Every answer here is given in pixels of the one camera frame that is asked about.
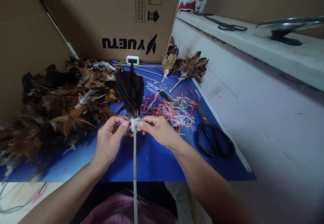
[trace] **black scissors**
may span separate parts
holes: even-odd
[[[242,27],[242,26],[238,26],[238,25],[233,25],[233,24],[227,24],[227,23],[223,23],[223,22],[220,22],[218,20],[215,20],[215,19],[212,19],[208,16],[204,16],[204,18],[207,18],[208,20],[214,22],[214,23],[217,23],[219,26],[218,26],[218,29],[221,29],[221,30],[225,30],[225,31],[246,31],[247,30],[247,27]]]
[[[215,158],[217,157],[218,153],[225,159],[231,159],[234,155],[235,155],[235,147],[234,147],[234,144],[233,142],[231,141],[231,139],[222,131],[220,130],[216,125],[214,124],[210,124],[210,122],[208,121],[202,107],[200,106],[200,104],[198,102],[196,102],[196,105],[197,105],[197,108],[198,108],[198,111],[200,113],[200,116],[202,118],[202,122],[203,123],[200,123],[198,125],[198,129],[197,129],[197,134],[196,134],[196,137],[197,137],[197,142],[198,142],[198,145],[200,146],[200,148],[203,150],[204,153],[206,153],[206,155],[208,155],[209,157],[211,158]],[[212,139],[211,135],[208,133],[207,131],[207,126],[210,126],[211,129],[213,130],[213,134],[214,134],[214,140]],[[203,146],[203,144],[201,143],[200,141],[200,132],[201,132],[201,129],[203,129],[204,133],[206,134],[211,146],[213,147],[214,151],[215,151],[215,155],[208,152],[205,147]],[[219,138],[218,138],[218,135],[217,134],[221,134],[226,142],[227,142],[227,145],[228,145],[228,148],[229,148],[229,153],[228,154],[225,154],[221,144],[220,144],[220,141],[219,141]]]

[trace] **blue work surface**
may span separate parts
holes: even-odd
[[[161,75],[163,74],[162,71],[157,68],[144,69],[159,73]],[[135,72],[157,81],[161,81],[162,79],[162,77],[158,75],[138,69],[135,69]],[[173,76],[179,77],[180,75],[179,73],[174,73]],[[163,84],[169,84],[169,90],[177,81],[178,79],[176,77],[169,75],[168,78],[164,80]],[[200,97],[202,92],[199,91],[199,88],[197,88],[193,80],[188,79],[186,81],[182,81],[171,94],[183,91],[192,96],[192,93],[187,87],[187,83],[193,91],[195,99],[199,101],[201,107],[203,108],[209,122],[219,127],[219,124],[213,115],[213,111],[208,107],[208,104],[204,98],[202,96]],[[150,94],[151,93],[145,88],[145,97],[148,97]],[[122,105],[123,103],[113,104],[110,109],[117,112]],[[202,155],[202,157],[226,180],[254,180],[255,175],[238,148],[237,154],[231,160],[225,160],[221,157],[209,158],[202,153],[196,141],[197,126],[202,122],[202,119],[198,110],[194,112],[193,116],[195,119],[195,123],[192,126],[193,131],[190,128],[182,129],[181,133],[185,134],[182,135],[183,139],[193,146],[193,148],[196,149]],[[96,150],[96,142],[97,131],[94,130],[88,135],[84,144],[78,145],[76,150],[71,150],[65,155],[62,155],[62,153],[68,149],[67,146],[65,149],[52,154],[46,165],[47,170],[43,173],[40,181],[66,182],[69,180],[77,171],[91,161]],[[205,147],[212,151],[209,143],[206,143]],[[30,163],[21,164],[14,170],[8,181],[29,181],[36,168],[36,166],[33,166]],[[3,179],[4,173],[5,168],[1,167],[0,180]],[[132,138],[123,138],[116,160],[111,164],[101,181],[133,181]],[[137,181],[185,181],[184,174],[171,151],[161,146],[151,135],[143,136],[141,132],[137,133]]]

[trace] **left hand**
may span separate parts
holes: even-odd
[[[124,135],[134,136],[128,131],[129,123],[126,116],[112,116],[98,130],[96,153],[91,161],[95,166],[102,167],[105,171],[115,160]]]

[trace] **cardboard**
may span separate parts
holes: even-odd
[[[80,57],[161,63],[179,0],[43,0]]]
[[[0,124],[22,109],[21,77],[63,68],[71,55],[64,39],[38,0],[0,0]]]

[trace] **yuetu logo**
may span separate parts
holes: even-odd
[[[156,49],[156,37],[158,35],[156,34],[151,41],[148,43],[147,48],[146,48],[146,55],[149,54],[149,52],[152,50],[153,54],[155,54],[155,49]],[[145,50],[144,46],[144,40],[141,39],[139,45],[137,46],[137,41],[135,39],[126,39],[126,38],[120,38],[119,39],[119,46],[117,46],[117,39],[113,38],[112,39],[112,44],[109,38],[103,38],[102,39],[102,47],[104,49],[137,49],[137,50]]]

